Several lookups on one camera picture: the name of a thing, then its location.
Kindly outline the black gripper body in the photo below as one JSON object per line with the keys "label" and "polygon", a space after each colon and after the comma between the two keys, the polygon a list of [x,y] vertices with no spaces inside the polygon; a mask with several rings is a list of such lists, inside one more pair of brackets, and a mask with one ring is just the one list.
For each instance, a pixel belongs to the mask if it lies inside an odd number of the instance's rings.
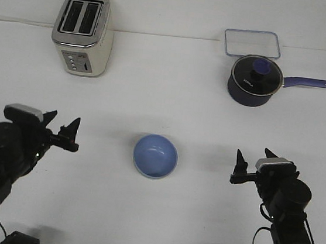
{"label": "black gripper body", "polygon": [[19,125],[22,131],[22,143],[26,157],[39,161],[52,146],[59,147],[69,152],[76,152],[78,146],[62,145],[59,133],[54,134],[49,128],[27,124]]}
{"label": "black gripper body", "polygon": [[269,198],[275,195],[275,192],[283,181],[283,179],[296,179],[299,175],[299,171],[290,169],[267,169],[263,172],[256,170],[255,173],[247,173],[247,163],[237,164],[234,167],[234,172],[229,178],[232,184],[243,184],[253,181],[257,187],[260,198]]}

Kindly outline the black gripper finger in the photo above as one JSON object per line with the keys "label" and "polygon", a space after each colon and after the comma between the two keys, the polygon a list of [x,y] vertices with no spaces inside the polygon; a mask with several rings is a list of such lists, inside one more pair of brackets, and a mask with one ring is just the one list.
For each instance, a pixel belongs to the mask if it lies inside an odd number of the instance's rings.
{"label": "black gripper finger", "polygon": [[67,126],[61,126],[59,131],[59,139],[62,145],[78,146],[76,144],[76,134],[81,122],[81,118],[76,118]]}
{"label": "black gripper finger", "polygon": [[243,154],[239,149],[237,149],[236,153],[236,165],[234,167],[233,174],[241,175],[247,173],[248,164],[243,158]]}
{"label": "black gripper finger", "polygon": [[42,126],[45,128],[57,115],[57,111],[46,112],[43,114]]}
{"label": "black gripper finger", "polygon": [[278,156],[276,154],[274,154],[272,151],[270,151],[270,149],[265,148],[265,156],[266,158],[278,158]]}

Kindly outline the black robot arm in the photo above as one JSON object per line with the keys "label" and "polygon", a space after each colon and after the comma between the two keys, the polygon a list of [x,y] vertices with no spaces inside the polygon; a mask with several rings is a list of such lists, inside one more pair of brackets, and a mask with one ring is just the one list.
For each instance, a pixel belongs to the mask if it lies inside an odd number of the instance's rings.
{"label": "black robot arm", "polygon": [[52,146],[76,152],[76,134],[81,122],[73,120],[54,134],[47,125],[57,111],[42,113],[20,103],[4,108],[5,122],[0,122],[0,205],[13,184],[29,174]]}
{"label": "black robot arm", "polygon": [[299,179],[292,161],[269,149],[265,149],[265,156],[255,164],[255,173],[248,173],[248,164],[238,151],[230,182],[255,183],[262,200],[260,213],[270,222],[266,230],[273,244],[315,244],[304,210],[312,198],[310,188]]}

